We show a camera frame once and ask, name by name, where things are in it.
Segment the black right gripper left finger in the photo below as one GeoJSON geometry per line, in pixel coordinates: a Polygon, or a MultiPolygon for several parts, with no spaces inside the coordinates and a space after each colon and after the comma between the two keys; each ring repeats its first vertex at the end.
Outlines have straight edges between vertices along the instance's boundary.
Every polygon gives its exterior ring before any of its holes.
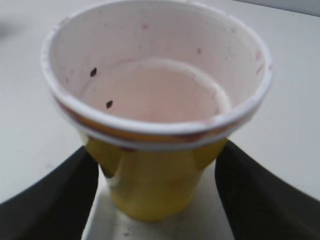
{"type": "Polygon", "coordinates": [[[98,164],[80,147],[46,177],[1,203],[0,238],[80,240],[98,178],[98,164]]]}

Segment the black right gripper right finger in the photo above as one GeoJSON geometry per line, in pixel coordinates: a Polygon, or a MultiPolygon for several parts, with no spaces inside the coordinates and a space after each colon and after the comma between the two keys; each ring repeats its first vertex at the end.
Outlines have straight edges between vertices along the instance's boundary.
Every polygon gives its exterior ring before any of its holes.
{"type": "Polygon", "coordinates": [[[272,174],[230,140],[217,157],[215,183],[236,240],[320,238],[320,202],[272,174]]]}

